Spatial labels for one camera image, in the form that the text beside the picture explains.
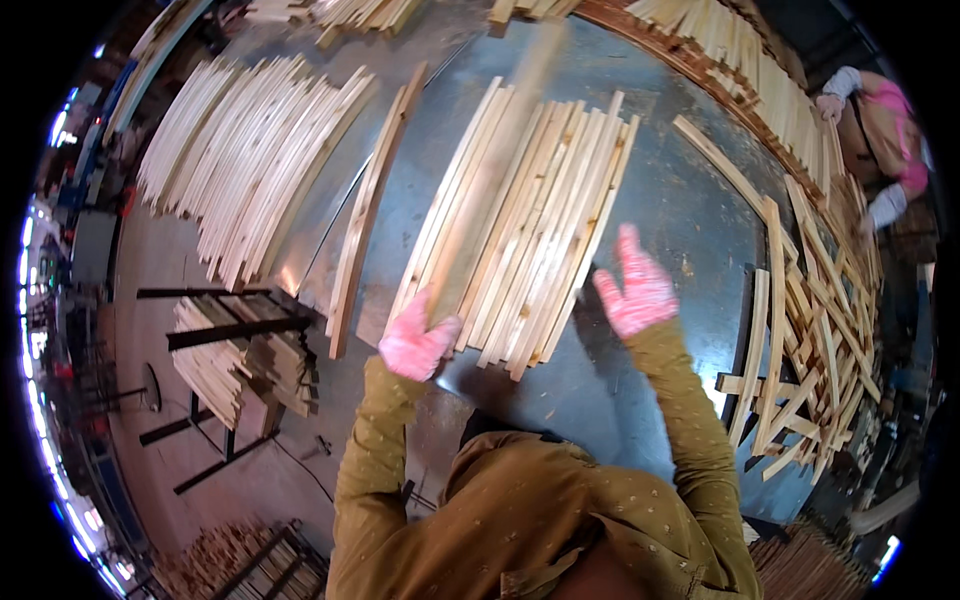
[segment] glove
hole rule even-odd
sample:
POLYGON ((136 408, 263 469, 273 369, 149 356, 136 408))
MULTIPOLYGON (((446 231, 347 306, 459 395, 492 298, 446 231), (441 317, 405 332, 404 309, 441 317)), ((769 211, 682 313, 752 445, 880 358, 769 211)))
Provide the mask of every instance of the glove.
POLYGON ((680 303, 674 296, 670 275, 640 249, 636 226, 620 226, 616 251, 623 267, 623 292, 606 269, 593 274, 593 286, 613 331, 626 340, 652 324, 676 317, 680 303))
POLYGON ((433 330, 426 330, 426 304, 431 291, 431 286, 427 286, 417 292, 377 344, 387 369, 414 381, 426 381, 433 376, 463 325, 460 317, 452 315, 433 330))
POLYGON ((817 110, 820 110, 820 116, 825 120, 840 120, 840 113, 843 111, 844 102, 838 96, 833 94, 824 94, 817 96, 817 110))

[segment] worker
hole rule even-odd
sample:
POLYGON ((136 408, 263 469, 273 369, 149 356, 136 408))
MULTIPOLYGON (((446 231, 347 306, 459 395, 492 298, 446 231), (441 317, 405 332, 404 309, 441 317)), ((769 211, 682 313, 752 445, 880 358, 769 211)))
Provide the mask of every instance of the worker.
POLYGON ((861 236, 869 238, 926 189, 932 161, 913 109, 896 84, 851 66, 840 67, 824 85, 817 109, 825 121, 838 121, 847 170, 868 192, 878 190, 859 224, 861 236))
MULTIPOLYGON (((594 286, 613 331, 657 391, 676 464, 603 467, 552 435, 488 431, 453 461, 435 514, 408 523, 404 425, 460 329, 426 331, 430 290, 388 327, 366 365, 337 477, 326 594, 363 598, 760 598, 726 431, 690 368, 670 276, 620 227, 621 291, 594 286)), ((593 402, 593 398, 584 398, 593 402)))

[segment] metal table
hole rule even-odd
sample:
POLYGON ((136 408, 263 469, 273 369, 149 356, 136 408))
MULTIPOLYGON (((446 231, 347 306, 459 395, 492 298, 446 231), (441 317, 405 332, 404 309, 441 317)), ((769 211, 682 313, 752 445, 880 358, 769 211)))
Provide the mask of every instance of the metal table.
MULTIPOLYGON (((303 51, 320 70, 331 73, 336 84, 358 64, 369 65, 380 76, 379 95, 318 177, 272 271, 273 283, 324 314, 356 192, 353 183, 372 151, 389 101, 418 60, 429 60, 431 71, 443 66, 423 91, 407 127, 372 231, 351 324, 372 346, 382 334, 423 217, 470 116, 490 80, 509 76, 532 39, 535 26, 517 21, 502 39, 484 36, 483 14, 465 13, 467 6, 433 3, 415 16, 400 39, 351 40, 332 58, 320 55, 312 45, 304 46, 296 36, 234 49, 246 52, 248 60, 303 51), (446 36, 444 31, 449 30, 441 29, 456 19, 460 21, 453 30, 458 34, 446 36)), ((671 122, 680 113, 710 137, 761 193, 778 202, 783 224, 799 244, 783 169, 684 76, 619 36, 579 18, 569 21, 571 36, 557 59, 545 98, 583 99, 588 109, 606 109, 612 93, 620 89, 626 94, 621 116, 636 113, 642 118, 594 262, 615 268, 616 224, 637 224, 643 247, 675 281, 694 370, 721 415, 727 397, 713 386, 718 372, 742 371, 738 348, 745 346, 749 328, 750 273, 755 265, 766 265, 764 226, 671 122)), ((518 426, 550 429, 580 444, 600 462, 642 468, 671 481, 673 466, 655 395, 609 329, 589 286, 582 300, 550 363, 529 370, 518 384, 512 384, 499 367, 476 369, 478 352, 472 349, 446 365, 439 383, 518 426)), ((812 469, 801 473, 792 463, 760 485, 759 472, 773 459, 763 458, 744 473, 749 443, 750 438, 737 452, 743 513, 791 521, 810 492, 812 469)))

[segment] electrical cable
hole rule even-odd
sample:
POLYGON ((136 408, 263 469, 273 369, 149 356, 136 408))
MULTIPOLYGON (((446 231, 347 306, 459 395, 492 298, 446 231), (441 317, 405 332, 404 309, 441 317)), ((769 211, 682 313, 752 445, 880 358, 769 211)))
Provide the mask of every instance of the electrical cable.
POLYGON ((276 444, 277 447, 279 447, 281 450, 283 450, 283 453, 284 453, 284 454, 286 454, 287 456, 289 456, 290 458, 292 458, 295 463, 297 463, 298 465, 300 465, 300 466, 303 468, 303 470, 305 470, 306 472, 308 472, 308 473, 310 474, 310 476, 313 477, 313 480, 317 482, 317 485, 320 486, 320 489, 323 490, 324 493, 326 494, 326 498, 330 501, 330 504, 333 504, 333 496, 331 496, 331 495, 330 495, 330 492, 328 492, 328 491, 326 490, 326 488, 324 487, 324 484, 320 483, 320 479, 317 478, 317 475, 314 475, 314 474, 313 474, 313 471, 310 470, 310 468, 309 468, 307 465, 305 465, 299 458, 297 458, 296 456, 294 456, 293 454, 291 454, 289 450, 287 450, 285 447, 283 447, 283 444, 281 444, 280 442, 278 442, 278 441, 276 440, 276 438, 274 438, 274 444, 276 444))

